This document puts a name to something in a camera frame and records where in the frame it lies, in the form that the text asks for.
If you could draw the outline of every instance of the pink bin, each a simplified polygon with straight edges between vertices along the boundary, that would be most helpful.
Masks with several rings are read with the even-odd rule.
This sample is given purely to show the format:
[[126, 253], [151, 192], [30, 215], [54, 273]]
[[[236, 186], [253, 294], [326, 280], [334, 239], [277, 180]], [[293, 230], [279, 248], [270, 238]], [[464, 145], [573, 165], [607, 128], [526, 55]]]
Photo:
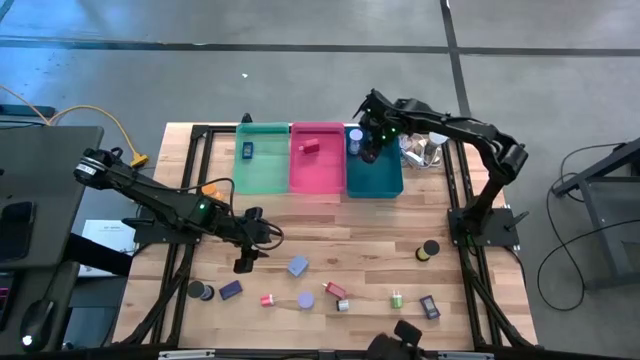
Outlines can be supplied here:
[[[300, 146], [317, 139], [320, 149], [305, 154]], [[339, 194], [346, 186], [346, 146], [342, 123], [294, 123], [291, 126], [289, 190], [300, 194]]]

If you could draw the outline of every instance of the black desk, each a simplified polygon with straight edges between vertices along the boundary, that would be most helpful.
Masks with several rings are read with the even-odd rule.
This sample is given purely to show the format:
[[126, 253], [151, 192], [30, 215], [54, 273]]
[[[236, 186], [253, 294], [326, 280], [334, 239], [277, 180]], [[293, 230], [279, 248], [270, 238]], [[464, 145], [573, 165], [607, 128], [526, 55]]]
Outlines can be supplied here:
[[0, 354], [22, 353], [18, 336], [22, 317], [32, 302], [44, 296], [52, 276], [55, 280], [47, 298], [56, 308], [45, 350], [59, 349], [62, 344], [79, 263], [119, 275], [129, 273], [130, 256], [70, 233], [84, 193], [84, 185], [75, 180], [73, 170], [86, 148], [99, 146], [102, 134], [99, 127], [0, 131], [0, 168], [4, 169], [0, 208], [13, 202], [36, 203], [29, 254], [18, 261], [0, 263], [0, 271], [22, 272], [8, 322], [0, 332]]

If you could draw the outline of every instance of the computer mouse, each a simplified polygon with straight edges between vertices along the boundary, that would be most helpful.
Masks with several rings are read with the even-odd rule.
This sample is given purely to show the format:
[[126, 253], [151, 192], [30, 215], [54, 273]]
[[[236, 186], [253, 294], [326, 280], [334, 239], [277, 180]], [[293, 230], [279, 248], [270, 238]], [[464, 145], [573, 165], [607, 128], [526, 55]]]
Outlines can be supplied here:
[[53, 301], [46, 299], [29, 305], [20, 324], [20, 343], [24, 351], [40, 351], [47, 345], [51, 336], [53, 308]]

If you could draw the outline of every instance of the yellow cable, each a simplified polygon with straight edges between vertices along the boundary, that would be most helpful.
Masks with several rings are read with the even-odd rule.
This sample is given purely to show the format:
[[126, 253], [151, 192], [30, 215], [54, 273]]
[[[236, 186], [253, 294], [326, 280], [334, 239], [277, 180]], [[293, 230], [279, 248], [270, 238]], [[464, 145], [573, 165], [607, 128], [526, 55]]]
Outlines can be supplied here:
[[147, 161], [149, 161], [149, 157], [147, 155], [141, 155], [133, 147], [133, 143], [131, 142], [131, 139], [129, 139], [129, 135], [124, 130], [124, 127], [122, 127], [122, 125], [120, 124], [120, 121], [118, 121], [118, 119], [116, 119], [115, 116], [111, 115], [109, 112], [107, 112], [104, 109], [101, 109], [101, 108], [99, 108], [97, 106], [92, 106], [92, 105], [76, 105], [76, 106], [72, 106], [72, 107], [70, 107], [68, 109], [62, 110], [61, 112], [55, 114], [49, 120], [47, 120], [47, 118], [44, 117], [44, 115], [42, 115], [42, 113], [40, 113], [38, 111], [38, 109], [36, 109], [35, 106], [31, 105], [31, 103], [29, 103], [27, 100], [25, 100], [22, 96], [16, 94], [15, 92], [13, 92], [12, 90], [10, 90], [9, 88], [7, 88], [4, 85], [0, 85], [0, 88], [5, 90], [5, 91], [7, 91], [9, 94], [15, 96], [20, 101], [22, 101], [27, 106], [29, 106], [31, 108], [31, 110], [33, 110], [36, 114], [38, 114], [38, 116], [42, 119], [42, 121], [44, 121], [44, 123], [49, 125], [49, 126], [55, 125], [55, 121], [56, 120], [62, 118], [62, 116], [66, 115], [67, 113], [70, 113], [73, 110], [89, 109], [89, 110], [94, 110], [94, 111], [97, 111], [99, 113], [102, 113], [103, 115], [105, 115], [106, 117], [111, 119], [111, 121], [113, 121], [118, 126], [118, 128], [122, 132], [122, 135], [124, 136], [124, 139], [127, 141], [127, 145], [129, 145], [129, 148], [131, 149], [131, 152], [133, 153], [133, 161], [131, 161], [131, 166], [133, 166], [133, 167], [142, 166]]

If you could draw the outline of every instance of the gray floor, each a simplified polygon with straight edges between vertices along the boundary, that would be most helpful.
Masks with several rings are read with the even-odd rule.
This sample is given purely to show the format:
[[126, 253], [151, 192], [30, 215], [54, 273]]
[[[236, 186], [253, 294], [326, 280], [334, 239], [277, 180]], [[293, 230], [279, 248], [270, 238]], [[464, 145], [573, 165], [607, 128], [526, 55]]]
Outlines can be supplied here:
[[[450, 0], [450, 6], [460, 46], [640, 48], [637, 1]], [[16, 0], [0, 23], [0, 40], [34, 38], [447, 44], [436, 0]], [[588, 293], [582, 307], [559, 313], [542, 302], [535, 272], [557, 243], [544, 201], [562, 157], [577, 147], [638, 136], [640, 58], [462, 56], [461, 62], [473, 115], [526, 143], [531, 154], [506, 195], [514, 209], [531, 212], [519, 233], [540, 344], [638, 357], [640, 286]], [[0, 48], [0, 74], [3, 84], [36, 103], [108, 109], [138, 150], [153, 156], [166, 122], [239, 121], [247, 111], [262, 122], [350, 121], [371, 87], [390, 98], [458, 109], [449, 56], [438, 54]], [[14, 100], [0, 94], [0, 102]], [[125, 146], [115, 126], [98, 114], [77, 112], [63, 120], [87, 123], [105, 127], [104, 147]], [[580, 170], [607, 151], [582, 153], [568, 170]], [[115, 193], [87, 191], [74, 229], [88, 218], [119, 219], [134, 211]], [[579, 204], [553, 199], [552, 212], [565, 239], [590, 230]], [[606, 271], [594, 240], [573, 247], [587, 278]], [[578, 278], [563, 254], [550, 261], [542, 283], [558, 306], [579, 295]]]

